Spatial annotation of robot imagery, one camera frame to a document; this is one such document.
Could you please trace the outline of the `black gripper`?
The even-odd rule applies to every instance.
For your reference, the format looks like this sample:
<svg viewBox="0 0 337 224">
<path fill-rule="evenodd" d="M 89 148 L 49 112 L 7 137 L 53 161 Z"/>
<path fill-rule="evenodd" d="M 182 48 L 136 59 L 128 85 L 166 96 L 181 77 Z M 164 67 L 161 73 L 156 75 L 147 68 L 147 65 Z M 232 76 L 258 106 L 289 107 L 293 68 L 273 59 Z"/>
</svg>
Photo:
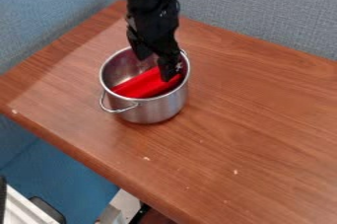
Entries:
<svg viewBox="0 0 337 224">
<path fill-rule="evenodd" d="M 168 82 L 181 70 L 181 50 L 174 40 L 178 27 L 177 0 L 128 0 L 127 37 L 140 60 L 159 55 L 161 79 Z"/>
</svg>

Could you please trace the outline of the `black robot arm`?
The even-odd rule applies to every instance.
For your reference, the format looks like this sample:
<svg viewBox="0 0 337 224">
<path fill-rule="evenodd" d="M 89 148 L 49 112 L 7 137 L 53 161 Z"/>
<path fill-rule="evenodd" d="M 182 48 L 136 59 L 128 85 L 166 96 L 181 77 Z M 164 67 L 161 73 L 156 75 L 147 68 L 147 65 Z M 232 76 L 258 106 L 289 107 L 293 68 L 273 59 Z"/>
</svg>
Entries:
<svg viewBox="0 0 337 224">
<path fill-rule="evenodd" d="M 140 60 L 159 56 L 161 79 L 178 73 L 180 48 L 174 39 L 178 27 L 177 0 L 127 0 L 127 38 Z"/>
</svg>

